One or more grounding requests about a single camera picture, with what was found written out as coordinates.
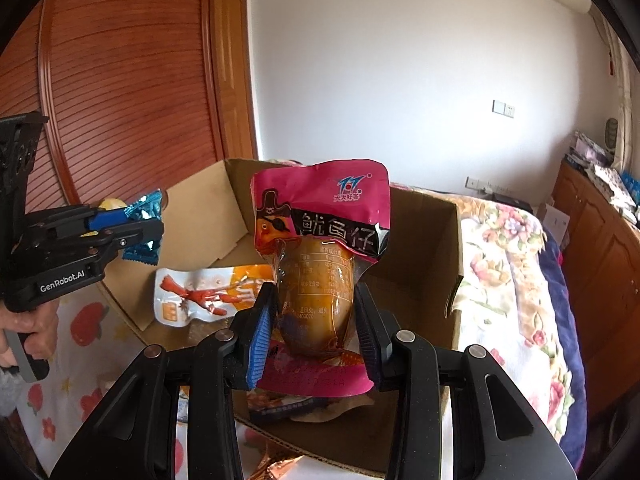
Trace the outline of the person's left hand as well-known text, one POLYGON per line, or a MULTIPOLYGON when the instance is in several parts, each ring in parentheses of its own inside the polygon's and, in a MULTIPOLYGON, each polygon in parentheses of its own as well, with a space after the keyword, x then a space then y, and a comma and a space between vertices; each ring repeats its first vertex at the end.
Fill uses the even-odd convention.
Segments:
POLYGON ((24 348, 35 360, 46 360, 53 356, 58 336, 58 305, 60 300, 55 299, 40 306, 35 311, 11 312, 4 302, 0 308, 1 326, 1 366, 17 366, 13 351, 11 350, 4 332, 27 334, 24 348))

